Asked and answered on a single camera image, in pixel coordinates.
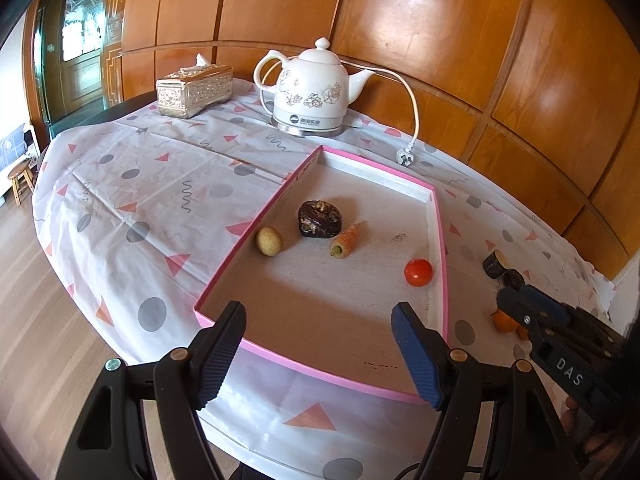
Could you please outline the person right hand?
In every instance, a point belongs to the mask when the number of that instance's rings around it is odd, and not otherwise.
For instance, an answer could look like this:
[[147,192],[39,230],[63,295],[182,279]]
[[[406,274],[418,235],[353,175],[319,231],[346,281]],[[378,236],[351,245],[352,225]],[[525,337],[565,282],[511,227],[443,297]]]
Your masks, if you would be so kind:
[[598,426],[570,396],[564,401],[561,424],[577,457],[608,462],[620,452],[618,434]]

